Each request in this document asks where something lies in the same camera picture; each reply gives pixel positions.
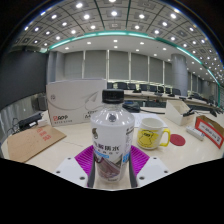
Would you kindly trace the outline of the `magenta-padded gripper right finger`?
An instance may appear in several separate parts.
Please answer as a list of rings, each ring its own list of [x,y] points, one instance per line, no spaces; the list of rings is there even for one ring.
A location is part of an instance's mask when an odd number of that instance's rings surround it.
[[[146,186],[169,174],[170,171],[158,157],[150,157],[137,147],[131,147],[129,178],[132,188]]]

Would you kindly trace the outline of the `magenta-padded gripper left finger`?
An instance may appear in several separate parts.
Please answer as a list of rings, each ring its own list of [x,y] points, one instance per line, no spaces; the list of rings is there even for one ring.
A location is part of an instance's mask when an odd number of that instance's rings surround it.
[[[54,174],[81,187],[92,188],[95,181],[94,148],[89,146],[75,157],[67,157]]]

